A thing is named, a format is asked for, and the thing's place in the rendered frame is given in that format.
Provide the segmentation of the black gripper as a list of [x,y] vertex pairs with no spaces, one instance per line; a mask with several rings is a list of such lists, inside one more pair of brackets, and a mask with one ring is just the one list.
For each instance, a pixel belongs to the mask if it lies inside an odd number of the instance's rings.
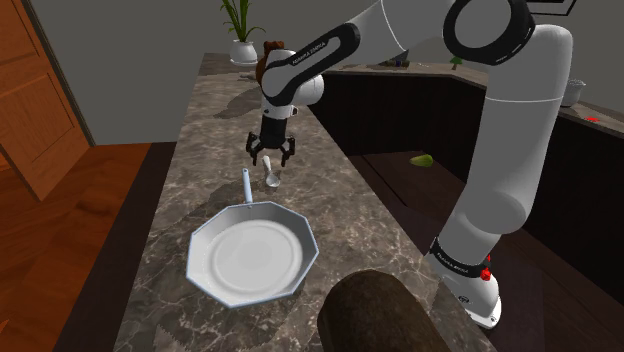
[[262,116],[260,135],[253,132],[248,134],[246,152],[252,159],[252,165],[257,165],[258,153],[264,148],[279,149],[282,152],[281,166],[285,167],[287,160],[295,154],[296,140],[293,136],[286,138],[286,119],[274,119]]

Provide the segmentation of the silver spoon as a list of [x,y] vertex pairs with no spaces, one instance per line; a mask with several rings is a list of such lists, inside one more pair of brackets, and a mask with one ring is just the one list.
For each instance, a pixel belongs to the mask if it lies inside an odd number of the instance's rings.
[[281,180],[274,173],[274,171],[272,169],[270,157],[268,155],[264,155],[263,158],[262,158],[262,162],[263,162],[263,166],[264,166],[265,171],[266,171],[266,178],[265,178],[266,184],[269,187],[277,188],[280,185]]

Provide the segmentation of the green plant in white pot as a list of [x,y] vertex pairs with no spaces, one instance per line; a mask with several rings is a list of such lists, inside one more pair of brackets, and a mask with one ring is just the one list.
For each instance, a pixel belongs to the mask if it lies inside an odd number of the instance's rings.
[[224,22],[228,25],[228,32],[235,33],[236,39],[233,41],[230,49],[230,61],[241,67],[251,67],[258,63],[258,55],[253,46],[253,42],[248,40],[248,36],[254,30],[263,28],[258,26],[249,27],[247,16],[250,0],[221,0],[221,10],[225,10],[229,16],[229,20]]

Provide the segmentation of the brown figure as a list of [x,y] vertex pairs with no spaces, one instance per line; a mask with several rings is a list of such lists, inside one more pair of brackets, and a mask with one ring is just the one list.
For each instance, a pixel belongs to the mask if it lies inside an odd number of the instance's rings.
[[283,41],[265,41],[263,43],[263,48],[264,48],[264,56],[258,60],[256,69],[255,69],[255,77],[259,85],[262,85],[262,77],[265,72],[269,53],[276,49],[282,50],[284,48],[284,42]]

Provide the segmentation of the dark wooden counter cabinet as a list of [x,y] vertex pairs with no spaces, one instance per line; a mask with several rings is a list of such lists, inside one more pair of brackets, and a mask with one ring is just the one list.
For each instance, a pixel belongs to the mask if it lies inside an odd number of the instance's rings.
[[[312,112],[427,250],[467,179],[485,97],[449,71],[330,71]],[[593,116],[600,122],[589,122]],[[429,154],[431,167],[412,165]],[[525,230],[624,304],[624,123],[583,105],[559,112]]]

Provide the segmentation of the dark brown rounded loaf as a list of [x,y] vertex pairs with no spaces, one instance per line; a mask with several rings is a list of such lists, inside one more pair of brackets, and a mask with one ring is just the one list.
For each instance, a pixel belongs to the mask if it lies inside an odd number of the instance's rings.
[[406,286],[371,269],[332,287],[317,329],[324,352],[451,352]]

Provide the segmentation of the wooden door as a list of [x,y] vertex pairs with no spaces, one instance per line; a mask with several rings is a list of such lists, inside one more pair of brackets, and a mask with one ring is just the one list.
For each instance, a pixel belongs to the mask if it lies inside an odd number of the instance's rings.
[[0,154],[37,200],[89,142],[37,34],[27,0],[0,0]]

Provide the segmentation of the white ribbed pot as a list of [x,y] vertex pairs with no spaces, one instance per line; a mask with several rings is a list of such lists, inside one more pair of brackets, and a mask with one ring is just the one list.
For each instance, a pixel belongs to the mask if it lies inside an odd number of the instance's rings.
[[569,79],[564,95],[561,100],[561,107],[571,107],[579,100],[586,83],[580,79]]

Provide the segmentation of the black framed wall picture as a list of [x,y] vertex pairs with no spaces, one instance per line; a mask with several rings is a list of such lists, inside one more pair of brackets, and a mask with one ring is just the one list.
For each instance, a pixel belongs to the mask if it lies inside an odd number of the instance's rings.
[[577,0],[526,0],[535,15],[568,16]]

